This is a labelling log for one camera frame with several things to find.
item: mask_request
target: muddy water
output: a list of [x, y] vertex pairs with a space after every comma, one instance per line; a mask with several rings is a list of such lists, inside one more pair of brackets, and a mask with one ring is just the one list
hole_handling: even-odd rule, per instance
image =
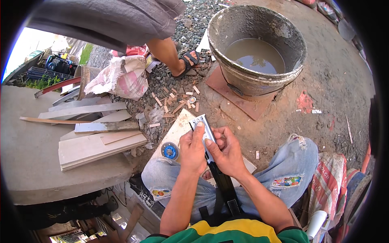
[[285, 63], [278, 51], [267, 42], [254, 38], [237, 40], [224, 55], [238, 65], [261, 73], [284, 73]]

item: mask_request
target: hand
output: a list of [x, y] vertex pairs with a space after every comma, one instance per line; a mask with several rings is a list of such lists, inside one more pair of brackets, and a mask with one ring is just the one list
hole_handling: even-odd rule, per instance
[[212, 131], [217, 144], [205, 139], [205, 145], [221, 172], [237, 180], [250, 174], [244, 165], [239, 141], [232, 131], [227, 126], [212, 128]]
[[200, 175], [204, 172], [207, 162], [205, 161], [205, 149], [203, 145], [204, 124], [199, 122], [194, 131], [189, 131], [180, 138], [180, 174]]

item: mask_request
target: person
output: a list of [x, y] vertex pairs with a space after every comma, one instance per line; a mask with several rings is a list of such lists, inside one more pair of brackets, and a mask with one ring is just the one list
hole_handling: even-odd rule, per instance
[[172, 76], [183, 77], [199, 61], [196, 51], [178, 58], [171, 36], [182, 0], [46, 0], [33, 11], [27, 27], [56, 33], [125, 53], [142, 46], [166, 64]]
[[[244, 213], [218, 224], [201, 218], [199, 208], [204, 206], [210, 215], [216, 213], [217, 196], [215, 187], [200, 177], [207, 163], [204, 124], [199, 122], [193, 132], [180, 138], [180, 164], [161, 157], [150, 160], [142, 172], [145, 186], [165, 206], [160, 234], [150, 235], [143, 243], [309, 242], [305, 232], [293, 225], [288, 208], [302, 196], [316, 170], [316, 144], [291, 134], [269, 167], [252, 175], [232, 131], [227, 126], [212, 130], [216, 143], [205, 139], [205, 145], [219, 169], [241, 184], [235, 191]], [[224, 205], [221, 213], [227, 212]]]

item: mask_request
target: bucket handle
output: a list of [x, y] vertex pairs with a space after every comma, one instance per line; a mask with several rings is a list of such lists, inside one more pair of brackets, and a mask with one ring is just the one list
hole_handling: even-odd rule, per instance
[[273, 90], [273, 91], [270, 91], [270, 92], [267, 92], [267, 93], [265, 93], [265, 94], [259, 94], [259, 95], [247, 95], [247, 94], [243, 94], [243, 92], [240, 91], [240, 89], [238, 89], [236, 86], [234, 86], [234, 85], [230, 84], [229, 82], [227, 82], [227, 79], [226, 79], [226, 77], [224, 76], [223, 70], [222, 70], [222, 69], [220, 69], [220, 70], [221, 70], [221, 74], [223, 75], [224, 80], [225, 80], [226, 83], [227, 83], [227, 86], [228, 86], [230, 89], [232, 89], [235, 93], [239, 94], [240, 96], [250, 96], [250, 97], [255, 97], [255, 96], [262, 96], [262, 95], [265, 95], [265, 94], [270, 94], [270, 93], [273, 93], [273, 92], [276, 92], [276, 91], [278, 91], [278, 90], [281, 90], [281, 89], [285, 88], [286, 86], [290, 85], [290, 84], [294, 81], [294, 80], [292, 80], [292, 81], [290, 81], [289, 83], [287, 83], [287, 84], [285, 84], [284, 86], [282, 86], [281, 88], [276, 89], [276, 90]]

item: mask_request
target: green shirt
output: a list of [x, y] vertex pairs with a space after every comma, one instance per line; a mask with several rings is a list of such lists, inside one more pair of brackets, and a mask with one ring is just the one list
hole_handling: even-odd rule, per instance
[[170, 237], [152, 234], [142, 243], [309, 243], [307, 234], [298, 227], [287, 227], [278, 234], [273, 227], [258, 220], [235, 219], [217, 227], [210, 227], [204, 220]]

